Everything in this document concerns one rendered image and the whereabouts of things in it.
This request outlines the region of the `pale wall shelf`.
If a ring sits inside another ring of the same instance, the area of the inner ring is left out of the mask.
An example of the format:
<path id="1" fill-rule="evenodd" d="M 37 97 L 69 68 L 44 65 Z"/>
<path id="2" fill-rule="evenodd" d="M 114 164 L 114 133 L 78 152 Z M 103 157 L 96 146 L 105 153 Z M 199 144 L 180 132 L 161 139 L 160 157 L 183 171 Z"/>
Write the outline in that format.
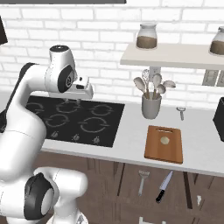
<path id="1" fill-rule="evenodd" d="M 159 44 L 155 50 L 127 46 L 120 64 L 147 67 L 179 67 L 224 70 L 224 57 L 209 53 L 208 45 Z"/>

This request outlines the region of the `metal whisk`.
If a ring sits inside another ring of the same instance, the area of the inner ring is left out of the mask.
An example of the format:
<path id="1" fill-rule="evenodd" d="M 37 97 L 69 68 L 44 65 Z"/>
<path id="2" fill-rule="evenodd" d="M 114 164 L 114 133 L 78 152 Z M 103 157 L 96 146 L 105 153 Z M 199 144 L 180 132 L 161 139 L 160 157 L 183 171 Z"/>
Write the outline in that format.
<path id="1" fill-rule="evenodd" d="M 145 88 L 149 89 L 149 82 L 150 82 L 150 71 L 148 69 L 144 69 L 142 71 L 142 79 L 145 83 Z"/>

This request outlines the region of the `dark extractor hood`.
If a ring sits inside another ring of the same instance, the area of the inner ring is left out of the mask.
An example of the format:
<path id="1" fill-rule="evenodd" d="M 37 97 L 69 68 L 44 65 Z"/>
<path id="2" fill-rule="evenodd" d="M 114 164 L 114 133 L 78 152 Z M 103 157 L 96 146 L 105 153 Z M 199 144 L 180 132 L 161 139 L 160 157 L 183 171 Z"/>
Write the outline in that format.
<path id="1" fill-rule="evenodd" d="M 6 37 L 6 33 L 4 30 L 3 21 L 0 17 L 0 45 L 6 44 L 8 42 L 8 39 Z"/>

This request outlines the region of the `beige wooden spoon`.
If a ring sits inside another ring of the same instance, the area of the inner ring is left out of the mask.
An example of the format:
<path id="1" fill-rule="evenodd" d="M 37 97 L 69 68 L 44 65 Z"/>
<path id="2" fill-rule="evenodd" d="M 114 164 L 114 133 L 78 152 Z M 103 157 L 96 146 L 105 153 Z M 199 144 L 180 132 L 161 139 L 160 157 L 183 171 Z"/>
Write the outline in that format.
<path id="1" fill-rule="evenodd" d="M 157 97 L 160 97 L 161 94 L 164 94 L 165 93 L 165 91 L 166 91 L 165 86 L 163 84 L 159 84 L 157 86 Z"/>
<path id="2" fill-rule="evenodd" d="M 156 99 L 156 96 L 157 96 L 157 87 L 159 84 L 161 84 L 161 80 L 162 80 L 162 76 L 159 74 L 159 73 L 156 73 L 154 76 L 153 76 L 153 85 L 154 85 L 154 92 L 153 92 L 153 97 L 152 99 L 155 100 Z"/>
<path id="3" fill-rule="evenodd" d="M 163 82 L 163 85 L 166 88 L 175 88 L 176 87 L 176 84 L 172 80 L 166 80 L 166 81 L 164 81 Z"/>
<path id="4" fill-rule="evenodd" d="M 145 96 L 145 98 L 147 98 L 146 86 L 145 86 L 145 83 L 142 80 L 142 78 L 136 77 L 134 79 L 134 83 L 135 83 L 136 87 L 143 92 L 143 95 Z"/>

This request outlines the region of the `black hob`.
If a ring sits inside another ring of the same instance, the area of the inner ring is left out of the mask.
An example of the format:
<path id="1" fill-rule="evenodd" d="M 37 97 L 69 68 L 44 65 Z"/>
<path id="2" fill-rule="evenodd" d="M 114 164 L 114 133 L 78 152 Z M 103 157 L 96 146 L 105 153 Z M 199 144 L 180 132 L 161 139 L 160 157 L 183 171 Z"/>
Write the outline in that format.
<path id="1" fill-rule="evenodd" d="M 123 115 L 124 104 L 31 96 L 26 108 L 45 124 L 50 140 L 112 148 Z M 58 136 L 51 134 L 58 131 Z M 79 141 L 73 136 L 79 134 Z"/>

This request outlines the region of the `dark table leg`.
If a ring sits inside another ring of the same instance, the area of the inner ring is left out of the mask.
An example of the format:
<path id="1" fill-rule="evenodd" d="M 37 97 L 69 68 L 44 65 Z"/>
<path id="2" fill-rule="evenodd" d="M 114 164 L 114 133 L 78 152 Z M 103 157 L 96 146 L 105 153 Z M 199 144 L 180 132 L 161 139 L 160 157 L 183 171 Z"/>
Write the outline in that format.
<path id="1" fill-rule="evenodd" d="M 124 174 L 124 169 L 125 169 L 125 163 L 122 164 L 122 172 L 121 172 L 121 177 L 119 180 L 119 185 L 118 185 L 118 190 L 117 190 L 117 197 L 120 195 L 121 187 L 122 187 L 122 182 L 123 182 L 123 174 Z"/>
<path id="2" fill-rule="evenodd" d="M 189 179 L 188 179 L 188 174 L 186 171 L 183 171 L 183 177 L 184 177 L 184 184 L 185 184 L 185 197 L 186 197 L 187 208 L 193 209 Z"/>

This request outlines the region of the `glass jar with brown contents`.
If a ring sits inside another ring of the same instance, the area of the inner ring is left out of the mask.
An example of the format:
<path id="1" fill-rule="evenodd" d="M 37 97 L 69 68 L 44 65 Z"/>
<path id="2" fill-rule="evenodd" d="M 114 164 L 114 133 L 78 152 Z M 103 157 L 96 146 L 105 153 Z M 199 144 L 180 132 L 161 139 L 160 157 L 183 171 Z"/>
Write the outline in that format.
<path id="1" fill-rule="evenodd" d="M 220 26 L 209 49 L 210 53 L 224 56 L 224 26 Z"/>
<path id="2" fill-rule="evenodd" d="M 136 38 L 136 47 L 139 49 L 155 49 L 158 45 L 156 25 L 140 24 L 140 30 Z"/>

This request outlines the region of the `grey utensil pot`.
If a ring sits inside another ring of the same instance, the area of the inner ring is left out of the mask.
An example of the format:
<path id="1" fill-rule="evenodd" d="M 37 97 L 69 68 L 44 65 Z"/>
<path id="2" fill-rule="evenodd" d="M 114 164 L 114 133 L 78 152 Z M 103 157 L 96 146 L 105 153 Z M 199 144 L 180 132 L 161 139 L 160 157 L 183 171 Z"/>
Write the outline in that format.
<path id="1" fill-rule="evenodd" d="M 160 105 L 162 101 L 162 96 L 160 94 L 156 95 L 155 99 L 147 99 L 142 95 L 142 114 L 146 119 L 155 119 L 158 116 Z"/>

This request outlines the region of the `grey wall socket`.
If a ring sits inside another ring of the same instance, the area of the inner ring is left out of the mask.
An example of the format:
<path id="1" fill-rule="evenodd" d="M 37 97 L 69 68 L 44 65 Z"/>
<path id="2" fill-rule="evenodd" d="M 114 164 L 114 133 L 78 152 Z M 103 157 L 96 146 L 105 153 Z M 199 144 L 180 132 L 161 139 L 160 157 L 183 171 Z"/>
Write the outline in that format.
<path id="1" fill-rule="evenodd" d="M 160 66 L 151 66 L 150 67 L 150 76 L 153 77 L 155 74 L 161 73 L 161 67 Z"/>
<path id="2" fill-rule="evenodd" d="M 216 87 L 224 87 L 224 71 L 220 71 L 219 79 L 217 81 Z"/>
<path id="3" fill-rule="evenodd" d="M 215 85 L 217 76 L 218 76 L 218 70 L 206 70 L 204 74 L 204 79 L 202 82 L 203 86 L 210 86 L 213 87 Z"/>

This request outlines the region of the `black-handled kitchen knife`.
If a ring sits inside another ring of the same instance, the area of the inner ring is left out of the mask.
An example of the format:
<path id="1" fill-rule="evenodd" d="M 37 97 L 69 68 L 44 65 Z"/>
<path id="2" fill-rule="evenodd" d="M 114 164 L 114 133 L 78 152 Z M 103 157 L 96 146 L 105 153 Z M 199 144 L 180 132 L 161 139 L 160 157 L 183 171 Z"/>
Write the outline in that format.
<path id="1" fill-rule="evenodd" d="M 172 174 L 173 174 L 173 171 L 170 171 L 169 174 L 166 176 L 166 178 L 164 179 L 163 183 L 161 184 L 161 186 L 159 187 L 160 189 L 160 193 L 159 195 L 156 197 L 156 202 L 157 203 L 160 203 L 162 198 L 164 197 L 165 195 L 165 189 L 166 187 L 168 186 L 171 178 L 172 178 Z"/>

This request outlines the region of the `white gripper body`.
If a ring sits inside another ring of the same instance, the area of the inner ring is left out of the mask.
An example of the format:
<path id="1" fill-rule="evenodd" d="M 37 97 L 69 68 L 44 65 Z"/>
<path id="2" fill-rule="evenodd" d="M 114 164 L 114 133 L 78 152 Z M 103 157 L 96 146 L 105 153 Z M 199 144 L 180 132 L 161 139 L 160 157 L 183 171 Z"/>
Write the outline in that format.
<path id="1" fill-rule="evenodd" d="M 72 85 L 72 87 L 65 93 L 49 93 L 52 98 L 63 98 L 72 100 L 91 100 L 94 96 L 93 88 L 90 83 L 86 86 L 82 85 Z"/>

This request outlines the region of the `black box appliance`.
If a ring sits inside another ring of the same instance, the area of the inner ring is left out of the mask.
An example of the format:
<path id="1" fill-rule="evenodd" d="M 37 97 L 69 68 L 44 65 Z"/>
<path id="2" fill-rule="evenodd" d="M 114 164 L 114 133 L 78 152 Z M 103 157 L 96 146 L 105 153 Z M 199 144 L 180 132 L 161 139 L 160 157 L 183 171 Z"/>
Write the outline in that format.
<path id="1" fill-rule="evenodd" d="M 218 131 L 220 140 L 224 142 L 224 97 L 221 97 L 213 117 L 213 123 Z"/>

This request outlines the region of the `brown wooden cutting board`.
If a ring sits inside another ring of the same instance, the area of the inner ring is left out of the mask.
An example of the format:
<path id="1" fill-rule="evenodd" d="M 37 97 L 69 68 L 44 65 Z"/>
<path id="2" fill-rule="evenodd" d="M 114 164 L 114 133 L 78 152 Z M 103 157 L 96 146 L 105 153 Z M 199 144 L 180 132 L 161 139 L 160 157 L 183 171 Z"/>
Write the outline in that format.
<path id="1" fill-rule="evenodd" d="M 161 137 L 168 137 L 170 142 L 162 144 Z M 148 127 L 144 157 L 174 164 L 183 163 L 181 131 L 179 129 L 152 126 Z"/>

